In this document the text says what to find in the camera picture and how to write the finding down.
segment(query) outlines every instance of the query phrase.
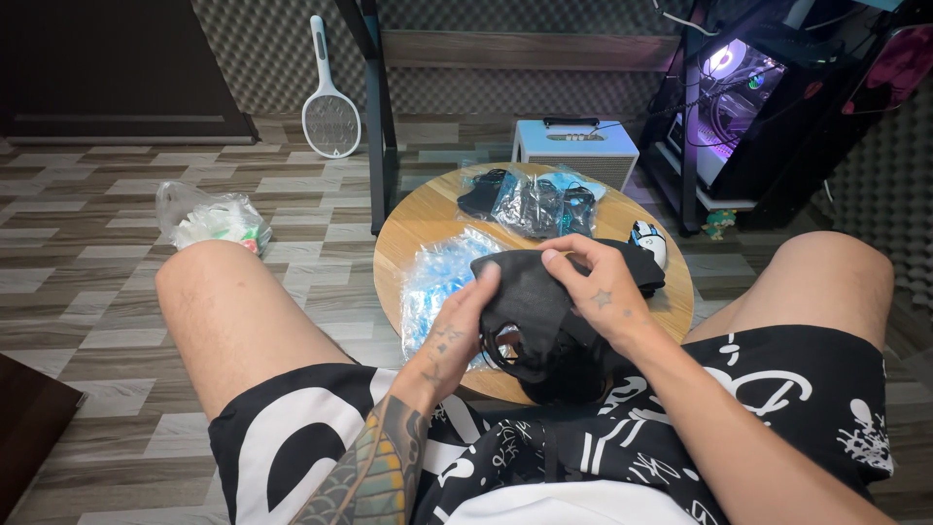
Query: white fly swatter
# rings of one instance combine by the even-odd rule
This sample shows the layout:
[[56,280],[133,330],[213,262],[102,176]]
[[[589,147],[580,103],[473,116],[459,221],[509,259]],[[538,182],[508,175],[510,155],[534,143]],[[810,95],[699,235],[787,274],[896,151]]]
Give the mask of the white fly swatter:
[[359,111],[346,95],[337,91],[330,78],[324,21],[317,15],[311,17],[311,33],[320,82],[317,91],[304,103],[301,127],[314,151],[330,159],[340,159],[359,146]]

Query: leg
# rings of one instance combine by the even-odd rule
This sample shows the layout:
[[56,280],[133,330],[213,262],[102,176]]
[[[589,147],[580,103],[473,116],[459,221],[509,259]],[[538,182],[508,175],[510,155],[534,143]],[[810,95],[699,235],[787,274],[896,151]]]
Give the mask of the leg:
[[256,255],[230,241],[179,251],[159,270],[156,289],[209,419],[272,377],[321,362],[352,362]]
[[687,334],[684,343],[778,324],[857,335],[884,349],[894,291],[891,262],[845,234],[798,235],[777,250],[754,286]]

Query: star tattoo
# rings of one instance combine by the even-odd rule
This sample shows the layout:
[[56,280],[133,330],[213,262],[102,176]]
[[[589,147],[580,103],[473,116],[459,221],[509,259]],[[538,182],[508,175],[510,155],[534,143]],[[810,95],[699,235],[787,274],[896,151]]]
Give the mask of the star tattoo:
[[591,299],[593,299],[599,305],[599,309],[602,310],[603,306],[612,303],[612,292],[600,289]]

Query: desk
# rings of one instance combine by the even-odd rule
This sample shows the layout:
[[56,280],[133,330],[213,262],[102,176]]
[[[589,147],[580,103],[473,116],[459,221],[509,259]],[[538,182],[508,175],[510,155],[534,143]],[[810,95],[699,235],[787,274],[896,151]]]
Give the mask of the desk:
[[[543,175],[554,168],[541,164],[517,164],[529,175]],[[470,174],[477,169],[489,170],[495,167],[508,168],[510,163],[491,163],[466,168]],[[515,248],[534,248],[537,241],[525,239],[510,233],[505,228],[491,222],[474,220],[463,222],[454,220],[456,198],[462,186],[461,170],[455,170],[441,177],[434,178],[421,186],[401,203],[385,221],[376,251],[373,256],[373,274],[376,293],[383,306],[386,317],[398,332],[401,316],[401,288],[405,272],[414,261],[414,254],[422,245],[429,245],[449,237],[459,235],[464,226],[470,224],[479,230],[503,241]],[[687,263],[671,235],[651,217],[643,207],[629,197],[609,189],[599,201],[596,217],[597,237],[627,240],[632,223],[647,220],[664,232],[667,238],[666,286],[648,299],[648,306],[655,319],[677,341],[689,331],[693,317],[693,285],[687,269]],[[467,372],[461,385],[483,395],[511,401],[513,403],[533,404],[525,396],[518,380],[499,370]]]

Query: white speaker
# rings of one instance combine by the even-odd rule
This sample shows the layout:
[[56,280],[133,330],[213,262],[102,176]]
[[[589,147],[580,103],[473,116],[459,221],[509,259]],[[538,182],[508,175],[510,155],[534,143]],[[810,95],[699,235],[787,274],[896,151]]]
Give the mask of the white speaker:
[[[611,124],[619,123],[603,121],[599,127]],[[549,166],[563,164],[621,192],[638,161],[638,148],[620,125],[595,132],[594,129],[589,125],[563,124],[547,128],[544,121],[518,121],[512,161]]]

